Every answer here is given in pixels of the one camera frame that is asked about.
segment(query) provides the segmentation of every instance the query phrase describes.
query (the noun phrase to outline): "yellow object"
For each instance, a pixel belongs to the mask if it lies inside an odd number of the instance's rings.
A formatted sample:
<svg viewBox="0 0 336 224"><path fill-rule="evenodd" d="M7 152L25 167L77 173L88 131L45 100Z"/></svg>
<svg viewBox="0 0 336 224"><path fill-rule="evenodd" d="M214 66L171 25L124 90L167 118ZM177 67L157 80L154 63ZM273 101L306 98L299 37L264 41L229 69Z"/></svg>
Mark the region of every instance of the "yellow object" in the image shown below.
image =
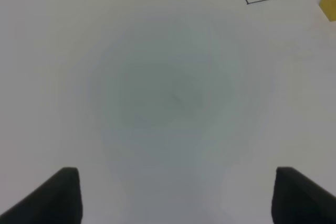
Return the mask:
<svg viewBox="0 0 336 224"><path fill-rule="evenodd" d="M336 21L336 0L321 0L320 7L329 21Z"/></svg>

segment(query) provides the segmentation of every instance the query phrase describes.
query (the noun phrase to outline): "yellow block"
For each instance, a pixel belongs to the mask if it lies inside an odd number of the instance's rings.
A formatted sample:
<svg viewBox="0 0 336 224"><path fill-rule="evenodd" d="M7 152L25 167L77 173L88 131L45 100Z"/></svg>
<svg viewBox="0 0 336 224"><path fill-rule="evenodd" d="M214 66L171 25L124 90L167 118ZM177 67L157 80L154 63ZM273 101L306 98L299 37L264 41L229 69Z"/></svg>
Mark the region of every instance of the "yellow block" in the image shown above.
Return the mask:
<svg viewBox="0 0 336 224"><path fill-rule="evenodd" d="M321 0L320 7L329 21L336 21L336 0Z"/></svg>

